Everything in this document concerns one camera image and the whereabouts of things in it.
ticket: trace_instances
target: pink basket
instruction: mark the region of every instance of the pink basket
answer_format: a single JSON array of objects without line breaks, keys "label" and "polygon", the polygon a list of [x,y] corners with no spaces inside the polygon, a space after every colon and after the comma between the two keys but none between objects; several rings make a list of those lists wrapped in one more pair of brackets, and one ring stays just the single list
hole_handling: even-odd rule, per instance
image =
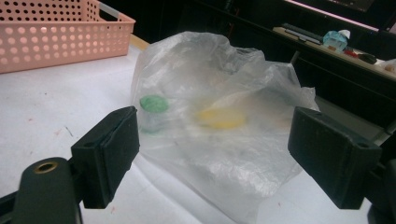
[{"label": "pink basket", "polygon": [[0,73],[126,55],[133,29],[96,0],[0,0]]}]

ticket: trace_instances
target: green object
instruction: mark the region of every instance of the green object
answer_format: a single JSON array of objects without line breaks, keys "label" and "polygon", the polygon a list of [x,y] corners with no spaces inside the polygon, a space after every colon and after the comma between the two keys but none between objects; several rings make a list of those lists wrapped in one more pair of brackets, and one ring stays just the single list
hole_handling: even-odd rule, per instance
[{"label": "green object", "polygon": [[159,95],[147,95],[140,98],[140,106],[150,113],[162,113],[168,108],[168,102]]}]

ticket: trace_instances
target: white table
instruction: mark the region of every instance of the white table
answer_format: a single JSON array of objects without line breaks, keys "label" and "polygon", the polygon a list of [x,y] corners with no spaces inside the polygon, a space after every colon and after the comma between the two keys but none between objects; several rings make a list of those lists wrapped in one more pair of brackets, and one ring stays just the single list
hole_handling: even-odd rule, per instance
[{"label": "white table", "polygon": [[[69,159],[70,147],[90,128],[130,105],[139,52],[131,46],[123,57],[0,75],[0,197],[18,189],[27,166],[49,157]],[[185,204],[193,209],[187,211]],[[302,172],[262,203],[257,223],[361,224],[368,223],[369,207],[365,201],[361,210],[339,210]],[[107,209],[81,208],[87,224],[230,223],[140,155]]]}]

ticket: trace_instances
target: clear plastic bag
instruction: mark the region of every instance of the clear plastic bag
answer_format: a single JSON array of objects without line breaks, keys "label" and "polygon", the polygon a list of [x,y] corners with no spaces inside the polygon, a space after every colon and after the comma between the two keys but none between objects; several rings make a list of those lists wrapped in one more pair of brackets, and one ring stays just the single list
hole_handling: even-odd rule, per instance
[{"label": "clear plastic bag", "polygon": [[[254,223],[262,199],[301,171],[287,149],[293,109],[318,109],[315,90],[301,88],[291,64],[207,33],[150,45],[132,96],[141,154],[236,223]],[[148,96],[166,109],[147,109]]]},{"label": "clear plastic bag", "polygon": [[396,59],[385,61],[379,64],[384,70],[396,74]]}]

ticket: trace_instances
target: red object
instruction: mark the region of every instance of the red object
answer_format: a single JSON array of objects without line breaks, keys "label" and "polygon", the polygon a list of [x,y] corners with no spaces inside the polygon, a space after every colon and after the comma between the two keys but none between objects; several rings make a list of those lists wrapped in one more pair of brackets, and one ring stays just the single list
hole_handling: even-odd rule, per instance
[{"label": "red object", "polygon": [[344,50],[344,53],[346,54],[346,55],[349,55],[349,56],[352,56],[352,57],[354,57],[354,58],[358,58],[358,54],[357,53],[355,53],[355,52],[353,52],[353,50]]}]

